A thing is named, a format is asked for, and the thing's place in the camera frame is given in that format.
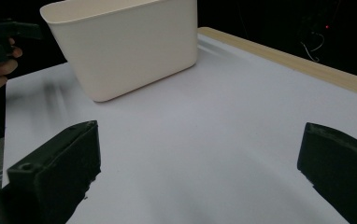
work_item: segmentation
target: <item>white container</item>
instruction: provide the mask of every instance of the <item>white container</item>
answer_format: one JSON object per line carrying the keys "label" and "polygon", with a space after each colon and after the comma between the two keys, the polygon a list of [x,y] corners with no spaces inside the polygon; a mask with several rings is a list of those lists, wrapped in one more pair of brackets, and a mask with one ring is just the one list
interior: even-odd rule
{"label": "white container", "polygon": [[40,13],[96,102],[196,63],[196,0],[66,0]]}

